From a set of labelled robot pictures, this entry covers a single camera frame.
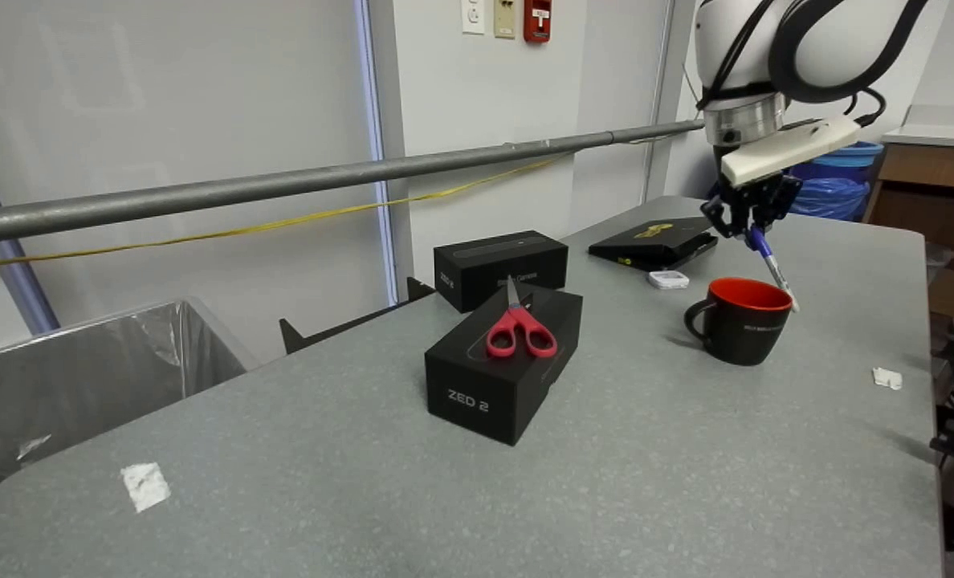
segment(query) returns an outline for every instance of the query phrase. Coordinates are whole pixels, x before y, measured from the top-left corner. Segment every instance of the mug handle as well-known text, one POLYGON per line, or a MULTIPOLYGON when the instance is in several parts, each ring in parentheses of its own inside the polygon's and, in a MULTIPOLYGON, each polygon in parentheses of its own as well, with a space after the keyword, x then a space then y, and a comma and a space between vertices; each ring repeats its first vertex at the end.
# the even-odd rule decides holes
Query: mug handle
POLYGON ((704 309, 711 309, 711 300, 697 303, 697 307, 687 309, 687 315, 686 315, 686 325, 687 325, 687 331, 692 331, 697 340, 707 340, 707 334, 697 331, 697 319, 699 319, 704 309))

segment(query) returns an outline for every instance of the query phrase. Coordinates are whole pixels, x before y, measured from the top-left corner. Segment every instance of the cable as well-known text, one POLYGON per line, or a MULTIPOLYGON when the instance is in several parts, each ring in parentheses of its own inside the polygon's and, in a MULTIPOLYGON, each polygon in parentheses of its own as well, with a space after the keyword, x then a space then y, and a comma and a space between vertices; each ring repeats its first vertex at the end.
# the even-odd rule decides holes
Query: cable
POLYGON ((687 64, 681 64, 681 80, 687 84, 693 102, 699 102, 699 89, 693 87, 687 64))
POLYGON ((793 10, 780 21, 780 27, 771 39, 771 51, 767 51, 767 74, 780 95, 803 100, 803 102, 837 102, 837 100, 844 100, 844 96, 862 95, 863 87, 876 84, 901 58, 904 47, 913 37, 930 0, 907 0, 884 51, 876 55, 876 63, 867 71, 862 71, 859 78, 841 80, 837 87, 817 87, 799 74, 796 51, 799 51, 803 39, 841 4, 844 0, 796 0, 793 10))
MULTIPOLYGON (((754 30, 757 30, 757 23, 765 21, 767 10, 771 10, 771 0, 761 0, 754 7, 754 12, 742 23, 742 30, 736 32, 736 39, 734 39, 734 47, 728 47, 721 71, 714 74, 714 84, 704 87, 704 100, 697 102, 697 111, 704 111, 707 102, 717 100, 717 95, 723 95, 723 87, 725 87, 725 80, 728 80, 728 74, 734 74, 742 49, 753 42, 753 37, 754 37, 754 30)), ((734 95, 754 95, 754 89, 767 89, 767 84, 742 87, 742 89, 734 89, 734 95)))
POLYGON ((302 215, 292 215, 292 218, 257 222, 257 226, 246 226, 246 228, 203 231, 203 234, 184 234, 184 238, 143 241, 143 246, 112 246, 112 249, 84 249, 84 251, 57 251, 57 253, 35 253, 35 256, 9 256, 9 260, 0 260, 0 266, 9 266, 9 264, 54 264, 54 260, 81 260, 81 256, 104 256, 104 253, 175 249, 175 246, 279 234, 279 231, 307 228, 307 226, 314 226, 314 222, 339 222, 339 218, 348 218, 348 215, 375 214, 384 206, 393 210, 393 206, 443 204, 443 199, 462 197, 462 192, 490 186, 490 185, 504 185, 504 179, 513 179, 513 176, 524 176, 524 173, 546 170, 553 164, 558 164, 558 157, 521 164, 521 169, 490 173, 490 176, 478 176, 478 179, 469 179, 469 185, 458 185, 458 186, 431 191, 431 192, 416 192, 416 197, 390 199, 390 204, 359 204, 359 206, 341 206, 341 210, 327 210, 327 214, 302 214, 302 215))
POLYGON ((874 89, 874 87, 863 87, 862 95, 867 95, 867 96, 874 96, 874 102, 876 102, 876 111, 874 112, 867 112, 867 116, 859 116, 859 126, 874 126, 884 112, 886 112, 886 96, 879 95, 879 89, 874 89))
POLYGON ((793 131, 793 128, 799 128, 799 126, 819 126, 823 120, 799 120, 799 124, 786 124, 786 126, 780 126, 780 131, 793 131))
POLYGON ((849 116, 849 112, 856 112, 859 111, 859 95, 852 95, 852 108, 841 112, 841 116, 849 116))

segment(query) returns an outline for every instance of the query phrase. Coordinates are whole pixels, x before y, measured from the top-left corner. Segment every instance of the red scissors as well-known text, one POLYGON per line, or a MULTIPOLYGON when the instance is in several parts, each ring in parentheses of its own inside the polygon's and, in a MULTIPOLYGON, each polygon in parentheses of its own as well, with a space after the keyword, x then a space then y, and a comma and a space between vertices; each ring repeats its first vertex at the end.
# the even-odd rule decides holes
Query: red scissors
POLYGON ((524 334, 524 344, 531 356, 553 360, 558 355, 558 340, 546 325, 541 325, 519 300, 519 285, 509 278, 509 309, 504 315, 490 327, 484 334, 484 355, 494 360, 510 360, 519 355, 519 334, 524 334))

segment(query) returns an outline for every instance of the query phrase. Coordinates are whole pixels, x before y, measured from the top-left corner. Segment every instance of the fire alarm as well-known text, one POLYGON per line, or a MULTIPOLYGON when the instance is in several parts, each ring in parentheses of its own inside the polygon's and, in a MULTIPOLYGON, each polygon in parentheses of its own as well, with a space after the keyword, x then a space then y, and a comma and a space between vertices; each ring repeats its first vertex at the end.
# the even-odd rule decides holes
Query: fire alarm
POLYGON ((553 0, 527 0, 524 21, 527 21, 524 32, 531 47, 550 42, 553 0))

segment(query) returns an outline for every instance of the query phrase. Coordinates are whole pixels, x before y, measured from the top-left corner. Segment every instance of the wall plate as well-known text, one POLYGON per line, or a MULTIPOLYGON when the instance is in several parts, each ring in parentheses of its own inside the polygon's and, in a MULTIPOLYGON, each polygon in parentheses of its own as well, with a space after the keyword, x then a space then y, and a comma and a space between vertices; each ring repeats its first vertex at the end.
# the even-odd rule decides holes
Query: wall plate
POLYGON ((494 0, 494 37, 513 39, 513 4, 519 0, 494 0))
POLYGON ((484 0, 462 0, 462 32, 484 37, 484 0))

